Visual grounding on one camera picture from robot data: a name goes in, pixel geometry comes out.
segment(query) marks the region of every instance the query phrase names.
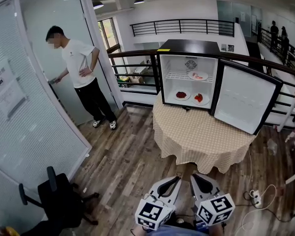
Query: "man's hand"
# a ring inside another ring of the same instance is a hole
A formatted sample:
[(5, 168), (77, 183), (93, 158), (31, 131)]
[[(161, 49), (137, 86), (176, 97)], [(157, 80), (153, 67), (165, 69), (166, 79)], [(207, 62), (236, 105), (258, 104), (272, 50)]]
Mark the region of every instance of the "man's hand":
[(86, 68), (80, 70), (80, 72), (79, 72), (81, 77), (85, 77), (85, 76), (89, 75), (90, 73), (92, 73), (92, 71), (90, 70), (90, 68), (88, 66)]
[(58, 84), (62, 80), (62, 77), (56, 77), (50, 81), (50, 84)]

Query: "fridge shelf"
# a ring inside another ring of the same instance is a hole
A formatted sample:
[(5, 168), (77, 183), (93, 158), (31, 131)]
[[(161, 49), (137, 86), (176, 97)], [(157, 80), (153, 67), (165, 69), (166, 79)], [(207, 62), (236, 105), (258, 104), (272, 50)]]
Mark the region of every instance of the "fridge shelf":
[[(199, 107), (200, 106), (200, 105), (196, 104), (193, 101), (193, 94), (191, 94), (191, 97), (189, 97), (187, 100), (183, 100), (183, 101), (182, 100), (176, 100), (176, 98), (175, 98), (175, 93), (176, 92), (177, 92), (177, 90), (174, 90), (174, 91), (170, 92), (170, 95), (167, 98), (168, 103), (177, 104), (177, 105), (184, 105), (184, 106), (189, 106), (189, 107)], [(206, 104), (201, 105), (201, 108), (209, 109), (211, 107), (210, 102), (211, 101), (209, 100), (209, 102), (207, 102)]]
[[(193, 80), (188, 76), (189, 71), (185, 72), (177, 72), (177, 71), (169, 71), (166, 75), (166, 79), (172, 79), (172, 80), (186, 80), (186, 81), (197, 81)], [(203, 81), (198, 82), (206, 82), (206, 83), (213, 83), (213, 76), (209, 74), (208, 78)]]

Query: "wooden floor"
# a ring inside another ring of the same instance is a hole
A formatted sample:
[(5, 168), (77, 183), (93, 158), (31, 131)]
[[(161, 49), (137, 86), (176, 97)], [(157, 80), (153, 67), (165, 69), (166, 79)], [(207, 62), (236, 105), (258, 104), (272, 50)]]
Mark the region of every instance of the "wooden floor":
[[(79, 184), (82, 196), (99, 192), (99, 200), (88, 204), (89, 216), (97, 219), (98, 226), (91, 226), (84, 220), (76, 228), (77, 236), (128, 236), (135, 227), (134, 213), (140, 198), (152, 184), (165, 177), (180, 176), (183, 179), (176, 202), (177, 214), (192, 214), (194, 200), (190, 193), (190, 175), (196, 171), (193, 164), (176, 165), (175, 156), (161, 158), (160, 149), (154, 142), (152, 109), (127, 105), (118, 113), (118, 129), (111, 131), (108, 122), (94, 129), (91, 122), (80, 126), (80, 130), (93, 146), (90, 156), (85, 159), (73, 181)], [(295, 155), (291, 158), (289, 146), (284, 140), (290, 130), (277, 133), (271, 127), (264, 126), (252, 146), (252, 180), (250, 189), (261, 193), (269, 184), (274, 184), (277, 195), (269, 207), (278, 217), (288, 220), (290, 212), (295, 210), (295, 182), (284, 185), (287, 178), (295, 173)], [(267, 141), (272, 138), (278, 144), (276, 155), (267, 149)], [(234, 164), (225, 173), (216, 168), (208, 174), (217, 180), (221, 189), (230, 193), (236, 205), (248, 205), (243, 199), (243, 192), (250, 176), (249, 154), (239, 163)], [(264, 194), (263, 207), (274, 196), (274, 188)], [(239, 206), (225, 227), (225, 235), (234, 235), (241, 226), (244, 215), (252, 207)], [(191, 217), (182, 217), (192, 222)], [(247, 216), (245, 232), (237, 236), (287, 236), (295, 235), (295, 218), (289, 223), (278, 222), (268, 211), (258, 211)]]

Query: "fridge door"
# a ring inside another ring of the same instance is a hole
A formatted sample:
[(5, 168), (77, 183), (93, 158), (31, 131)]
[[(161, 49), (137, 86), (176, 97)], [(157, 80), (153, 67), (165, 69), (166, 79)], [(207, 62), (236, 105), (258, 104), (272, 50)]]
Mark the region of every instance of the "fridge door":
[(235, 62), (220, 60), (211, 114), (249, 134), (257, 134), (283, 82)]

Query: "sneaker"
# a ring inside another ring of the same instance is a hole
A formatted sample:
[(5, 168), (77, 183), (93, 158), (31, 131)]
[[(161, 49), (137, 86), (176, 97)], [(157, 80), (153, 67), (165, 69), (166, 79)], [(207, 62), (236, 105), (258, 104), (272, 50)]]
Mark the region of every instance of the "sneaker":
[(97, 128), (97, 127), (101, 124), (102, 120), (96, 120), (96, 121), (93, 123), (93, 127), (94, 127), (94, 128)]
[(110, 129), (114, 130), (117, 128), (117, 122), (114, 120), (112, 122), (109, 123)]

